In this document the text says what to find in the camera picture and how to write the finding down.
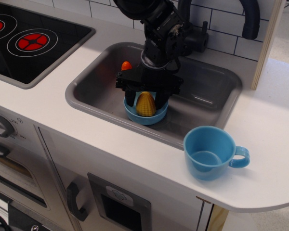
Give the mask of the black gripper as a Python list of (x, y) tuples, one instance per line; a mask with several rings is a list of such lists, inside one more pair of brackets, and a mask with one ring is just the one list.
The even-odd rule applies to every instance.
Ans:
[(134, 105), (136, 91), (156, 92), (155, 106), (161, 109), (173, 94), (179, 94), (184, 80), (166, 69), (150, 69), (139, 64), (116, 73), (116, 88), (125, 91), (126, 104)]

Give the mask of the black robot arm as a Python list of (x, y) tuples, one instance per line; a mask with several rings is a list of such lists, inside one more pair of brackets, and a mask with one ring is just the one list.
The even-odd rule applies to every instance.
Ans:
[(126, 103), (133, 106), (137, 92), (156, 94), (155, 105), (160, 109), (173, 94), (179, 94), (183, 79), (177, 70), (167, 66), (175, 62), (184, 51), (188, 35), (186, 21), (170, 0), (117, 0), (115, 4), (130, 19), (144, 25), (145, 43), (140, 63), (129, 70), (116, 74), (116, 88), (125, 91)]

